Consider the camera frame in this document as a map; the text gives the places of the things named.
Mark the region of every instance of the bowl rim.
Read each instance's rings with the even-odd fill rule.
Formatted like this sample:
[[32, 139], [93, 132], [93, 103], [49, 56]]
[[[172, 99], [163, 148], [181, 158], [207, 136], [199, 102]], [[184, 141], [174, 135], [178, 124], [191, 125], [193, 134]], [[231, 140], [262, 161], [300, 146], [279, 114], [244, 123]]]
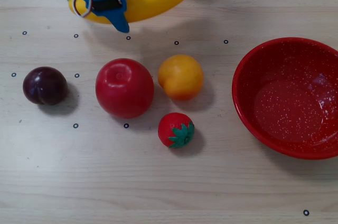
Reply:
[[241, 119], [242, 123], [245, 125], [245, 127], [253, 134], [253, 136], [255, 138], [257, 138], [259, 141], [261, 141], [263, 144], [265, 144], [266, 146], [270, 147], [271, 149], [291, 156], [291, 157], [295, 157], [295, 158], [300, 158], [300, 159], [307, 159], [307, 160], [322, 160], [322, 159], [327, 159], [327, 158], [332, 158], [332, 157], [336, 157], [338, 156], [338, 149], [336, 151], [332, 151], [329, 153], [299, 153], [299, 152], [295, 152], [295, 151], [291, 151], [287, 148], [283, 148], [278, 146], [277, 144], [274, 144], [272, 141], [268, 140], [267, 138], [265, 138], [264, 136], [262, 136], [251, 124], [251, 122], [249, 122], [249, 120], [243, 115], [243, 110], [239, 105], [239, 98], [238, 98], [238, 80], [239, 80], [239, 76], [242, 72], [242, 68], [243, 66], [249, 61], [249, 59], [251, 57], [253, 57], [260, 49], [262, 46], [271, 46], [280, 42], [285, 42], [285, 41], [293, 41], [293, 42], [299, 42], [299, 43], [307, 43], [307, 44], [316, 44], [318, 46], [320, 46], [322, 49], [327, 50], [330, 53], [334, 53], [336, 54], [336, 56], [338, 57], [338, 51], [336, 51], [335, 49], [333, 49], [332, 47], [323, 44], [321, 42], [317, 42], [311, 39], [306, 39], [306, 38], [293, 38], [293, 37], [289, 37], [289, 38], [277, 38], [277, 39], [273, 39], [270, 41], [267, 41], [265, 43], [262, 43], [260, 45], [258, 45], [257, 47], [253, 48], [251, 51], [249, 51], [249, 53], [247, 53], [243, 59], [240, 61], [240, 63], [238, 64], [236, 71], [233, 75], [233, 80], [232, 80], [232, 100], [236, 109], [236, 112], [239, 116], [239, 118]]

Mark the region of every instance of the green strawberry leaves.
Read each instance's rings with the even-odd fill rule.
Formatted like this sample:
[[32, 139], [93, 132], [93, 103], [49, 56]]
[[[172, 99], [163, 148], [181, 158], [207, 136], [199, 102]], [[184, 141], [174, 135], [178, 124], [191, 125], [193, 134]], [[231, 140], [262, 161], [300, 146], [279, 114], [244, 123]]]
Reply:
[[182, 124], [182, 129], [179, 130], [177, 128], [173, 128], [173, 133], [176, 137], [169, 137], [169, 139], [173, 142], [170, 148], [180, 148], [192, 140], [195, 133], [195, 126], [190, 121], [188, 128], [186, 125]]

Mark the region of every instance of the red apple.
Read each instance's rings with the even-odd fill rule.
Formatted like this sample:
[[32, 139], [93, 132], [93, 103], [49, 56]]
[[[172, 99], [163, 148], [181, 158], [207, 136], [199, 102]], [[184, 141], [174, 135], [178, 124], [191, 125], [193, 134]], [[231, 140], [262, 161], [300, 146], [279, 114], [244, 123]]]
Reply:
[[135, 60], [112, 60], [97, 75], [96, 97], [101, 107], [116, 117], [138, 117], [153, 101], [153, 78]]

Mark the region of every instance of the apple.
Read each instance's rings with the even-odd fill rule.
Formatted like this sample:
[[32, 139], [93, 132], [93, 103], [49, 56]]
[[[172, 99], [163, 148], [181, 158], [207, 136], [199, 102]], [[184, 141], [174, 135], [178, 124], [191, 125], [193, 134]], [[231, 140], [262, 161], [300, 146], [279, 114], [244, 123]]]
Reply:
[[135, 118], [152, 104], [153, 78], [139, 62], [115, 59], [98, 73], [96, 97], [106, 112], [123, 119]]
[[68, 85], [57, 69], [38, 67], [27, 74], [23, 81], [23, 92], [34, 104], [55, 105], [66, 97]]

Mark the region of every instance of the plastic fruit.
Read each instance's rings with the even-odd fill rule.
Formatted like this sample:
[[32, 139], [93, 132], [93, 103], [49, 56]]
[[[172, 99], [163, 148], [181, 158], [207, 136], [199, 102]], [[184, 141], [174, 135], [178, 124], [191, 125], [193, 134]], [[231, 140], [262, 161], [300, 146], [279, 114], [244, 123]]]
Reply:
[[[184, 0], [127, 0], [125, 17], [128, 23], [142, 21], [164, 13], [182, 1]], [[69, 9], [74, 13], [72, 3], [73, 0], [68, 0]], [[80, 14], [87, 11], [84, 0], [77, 0], [76, 8]], [[111, 24], [107, 18], [104, 16], [97, 16], [93, 12], [85, 19], [103, 24]]]
[[158, 126], [158, 137], [170, 148], [180, 148], [188, 144], [195, 133], [191, 119], [181, 113], [165, 115]]
[[158, 71], [158, 83], [174, 100], [190, 100], [203, 87], [203, 71], [191, 56], [175, 55], [162, 63]]
[[112, 60], [97, 75], [96, 97], [106, 112], [119, 118], [135, 118], [152, 104], [153, 78], [135, 60]]
[[67, 95], [65, 77], [57, 69], [38, 67], [27, 74], [23, 81], [23, 92], [34, 104], [55, 105]]

